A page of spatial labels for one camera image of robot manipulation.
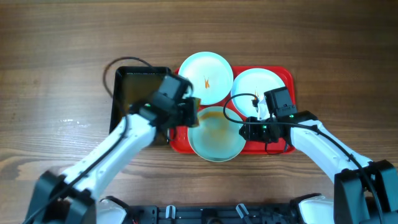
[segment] cable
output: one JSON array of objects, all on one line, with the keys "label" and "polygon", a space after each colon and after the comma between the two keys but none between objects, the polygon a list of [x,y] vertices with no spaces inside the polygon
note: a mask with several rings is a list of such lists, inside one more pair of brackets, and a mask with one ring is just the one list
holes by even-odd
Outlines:
[{"label": "cable", "polygon": [[[173,130],[173,138],[169,138],[170,129]],[[174,140],[175,140],[175,137],[177,136],[177,128],[170,128],[170,129],[167,130],[167,134],[165,134],[165,133],[162,131],[163,137],[166,139],[167,143],[170,143],[170,141],[174,141]]]},{"label": "cable", "polygon": [[[157,72],[157,70],[150,65],[149,63],[147,63],[146,61],[137,58],[137,57],[119,57],[117,59],[114,59],[112,62],[110,62],[109,64],[107,64],[107,66],[105,66],[104,72],[103,72],[103,85],[105,87],[106,92],[108,93],[108,95],[113,98],[113,93],[112,91],[109,89],[108,84],[106,83],[106,74],[108,72],[108,70],[111,68],[111,66],[113,64],[115,64],[116,62],[122,61],[122,60],[137,60],[140,61],[142,63],[144,63],[145,65],[147,65],[148,67],[150,67],[151,69],[153,69],[155,72]],[[55,194],[52,198],[49,199],[49,201],[42,206],[41,208],[39,208],[38,210],[36,210],[29,218],[25,219],[25,221],[22,224],[31,224],[33,222],[33,219],[40,213],[42,212],[44,209],[46,209],[49,205],[51,205],[52,203],[54,203],[56,200],[58,200],[59,197],[61,197],[63,194],[65,194],[68,190],[70,190],[79,180],[81,180],[86,174],[88,174],[90,172],[90,170],[92,170],[96,165],[98,165],[109,153],[111,153],[111,151],[118,146],[118,144],[123,140],[123,138],[125,137],[126,133],[129,130],[129,118],[127,116],[126,110],[123,108],[123,104],[115,99],[115,102],[117,104],[117,106],[119,107],[120,111],[122,112],[123,117],[126,120],[126,125],[124,127],[123,132],[121,133],[119,139],[103,154],[101,155],[94,163],[92,163],[92,165],[90,165],[89,167],[87,167],[86,170],[84,170],[75,180],[73,180],[72,182],[70,182],[67,186],[65,186],[61,191],[59,191],[57,194]]]},{"label": "cable", "polygon": [[238,96],[254,96],[257,100],[258,97],[254,94],[251,93],[241,93],[241,94],[237,94],[232,96],[231,98],[229,98],[226,102],[225,105],[223,107],[223,113],[226,119],[238,123],[238,124],[254,124],[254,125],[270,125],[270,124],[277,124],[277,125],[288,125],[291,127],[296,127],[296,128],[303,128],[303,129],[308,129],[311,131],[314,131],[315,133],[325,137],[327,140],[329,140],[331,143],[333,143],[335,146],[337,146],[347,157],[348,159],[350,159],[351,161],[354,162],[354,164],[358,167],[359,172],[361,173],[361,175],[363,176],[363,178],[365,179],[365,182],[368,185],[368,190],[370,190],[370,192],[373,194],[374,200],[376,201],[376,207],[377,207],[377,212],[379,215],[379,219],[380,219],[380,224],[385,224],[384,221],[384,216],[383,216],[383,211],[381,208],[381,204],[380,204],[380,200],[379,197],[377,196],[377,192],[376,189],[374,188],[373,183],[371,182],[370,178],[366,175],[363,167],[361,166],[361,164],[359,164],[359,162],[355,159],[355,157],[348,153],[347,150],[345,150],[345,148],[343,148],[343,146],[341,146],[340,144],[338,144],[333,138],[331,138],[330,136],[328,136],[327,134],[321,132],[317,126],[307,126],[307,125],[302,125],[302,124],[292,124],[292,123],[285,123],[285,122],[245,122],[245,121],[237,121],[234,119],[229,118],[226,113],[225,113],[225,108],[226,105],[228,104],[229,101],[231,101],[233,98],[238,97]]},{"label": "cable", "polygon": [[[272,119],[272,114],[273,114],[273,112],[269,113],[270,119]],[[264,146],[264,150],[267,153],[267,155],[270,155],[270,156],[281,155],[281,154],[283,154],[285,152],[285,150],[283,150],[282,152],[271,153],[271,152],[268,152],[267,148],[268,148],[268,143],[266,142],[266,145]]]}]

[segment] light blue bowl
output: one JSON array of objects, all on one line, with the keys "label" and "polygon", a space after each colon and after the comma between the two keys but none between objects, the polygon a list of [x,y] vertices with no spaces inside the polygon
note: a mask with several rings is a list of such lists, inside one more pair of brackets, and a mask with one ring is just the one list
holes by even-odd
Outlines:
[{"label": "light blue bowl", "polygon": [[[242,121],[234,111],[226,108],[228,117]],[[199,126],[188,128],[188,140],[200,157],[212,162],[224,162],[237,156],[246,140],[239,135],[242,124],[228,121],[223,107],[212,106],[198,112]]]}]

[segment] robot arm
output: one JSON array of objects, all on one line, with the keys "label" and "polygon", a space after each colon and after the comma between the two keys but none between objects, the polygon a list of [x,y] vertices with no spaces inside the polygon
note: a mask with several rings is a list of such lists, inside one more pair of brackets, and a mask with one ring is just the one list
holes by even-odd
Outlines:
[{"label": "robot arm", "polygon": [[[265,143],[283,138],[311,158],[335,185],[334,201],[321,195],[296,201],[297,222],[398,223],[398,178],[391,163],[373,162],[354,152],[329,133],[316,116],[308,111],[298,113],[286,87],[264,95],[265,100],[253,102],[258,116],[247,118],[240,135]],[[374,197],[366,198],[365,190]]]},{"label": "robot arm", "polygon": [[[153,141],[156,127],[151,126],[147,119],[138,114],[129,114],[128,116],[130,128],[125,137],[108,156],[87,174],[86,178],[73,185],[75,190],[79,192],[89,190],[91,197],[98,200],[116,174],[129,164],[141,149]],[[62,172],[62,175],[65,176],[64,182],[69,184],[75,180],[83,170],[86,170],[103,155],[123,134],[125,125],[126,119],[122,119],[114,131],[96,149],[76,165]]]},{"label": "robot arm", "polygon": [[[327,134],[333,138],[340,146],[350,154],[354,155],[355,159],[361,164],[362,167],[367,167],[369,162],[372,162],[367,157],[364,157],[357,152],[350,149],[348,146],[343,144],[340,140],[334,137],[326,128],[322,125],[322,122],[316,120],[308,120],[299,124],[306,126],[316,125],[318,130]],[[356,170],[358,167],[350,161],[350,159],[334,145],[332,142],[327,140],[325,137],[307,129],[303,128],[291,128],[290,139],[292,145],[299,151],[306,154],[321,170],[335,182],[335,174],[339,174],[345,169]]]},{"label": "robot arm", "polygon": [[[157,131],[198,124],[200,100],[182,97],[191,87],[187,79],[166,75],[159,89],[131,105],[129,114],[83,160],[62,175],[49,171],[41,175],[24,224],[97,223],[96,217],[103,215],[96,212],[100,195],[116,174],[154,140]],[[118,218],[126,213],[119,209],[119,214]],[[114,218],[112,223],[117,223],[118,218]],[[99,223],[106,223],[104,220],[107,219],[101,218]]]}]

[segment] food residue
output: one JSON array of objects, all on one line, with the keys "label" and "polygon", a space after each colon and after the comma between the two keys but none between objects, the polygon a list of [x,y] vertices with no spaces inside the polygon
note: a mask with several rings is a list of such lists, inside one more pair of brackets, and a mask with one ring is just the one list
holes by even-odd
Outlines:
[{"label": "food residue", "polygon": [[219,117],[224,118],[224,113],[220,112],[220,111],[210,111],[210,112],[207,112],[204,115],[200,116],[199,120],[204,120],[207,118],[219,118]]},{"label": "food residue", "polygon": [[206,77],[205,77],[205,88],[210,88],[209,79],[206,80]]},{"label": "food residue", "polygon": [[254,90],[254,94],[257,96],[257,98],[259,97],[259,93],[257,92],[257,90]]}]

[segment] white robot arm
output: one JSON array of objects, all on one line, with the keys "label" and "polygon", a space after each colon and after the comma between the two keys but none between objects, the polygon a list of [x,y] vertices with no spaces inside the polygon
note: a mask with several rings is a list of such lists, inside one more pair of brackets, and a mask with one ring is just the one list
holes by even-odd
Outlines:
[{"label": "white robot arm", "polygon": [[[187,80],[173,77],[166,77],[165,81],[173,84],[187,82]],[[112,201],[99,201],[99,198],[116,174],[141,149],[153,141],[159,126],[169,128],[176,125],[195,125],[197,100],[190,98],[180,101],[188,85],[177,85],[176,88],[178,89],[179,86],[182,91],[168,91],[167,88],[164,89],[165,87],[161,86],[159,92],[154,93],[149,103],[146,101],[135,109],[133,108],[134,113],[123,118],[114,131],[94,151],[73,167],[65,170],[61,176],[49,172],[43,174],[35,186],[25,223],[32,223],[32,221],[36,224],[122,223],[127,215],[126,211]],[[171,93],[175,92],[179,92],[179,94],[173,97],[175,94]],[[259,115],[257,118],[248,118],[246,121],[249,122],[241,128],[239,133],[245,139],[252,141],[272,142],[284,138],[288,144],[311,158],[335,183],[335,201],[318,195],[298,202],[297,213],[300,220],[297,223],[378,223],[375,222],[375,220],[378,221],[375,215],[368,210],[363,194],[363,177],[358,173],[358,166],[351,162],[353,158],[361,167],[366,167],[366,172],[369,172],[370,175],[375,174],[373,180],[378,183],[377,194],[380,194],[383,201],[383,218],[388,221],[386,223],[398,223],[398,213],[396,212],[398,197],[394,188],[398,186],[398,181],[387,184],[389,179],[394,179],[392,177],[395,177],[394,180],[396,180],[396,173],[391,172],[392,165],[383,163],[383,161],[373,164],[372,160],[354,152],[331,135],[312,114],[310,114],[312,116],[308,116],[308,112],[296,113],[297,111],[292,110],[295,106],[291,107],[285,102],[283,102],[283,106],[283,108],[279,108],[277,102],[274,102],[274,105],[268,104],[268,108],[275,114],[275,118],[265,120],[266,129],[262,129],[263,125],[257,125],[264,122],[259,119],[262,117]],[[80,178],[86,170],[89,172]],[[65,189],[68,191],[57,195]],[[61,215],[51,214],[52,207],[59,206],[60,202],[68,198],[73,201],[68,210]]]}]

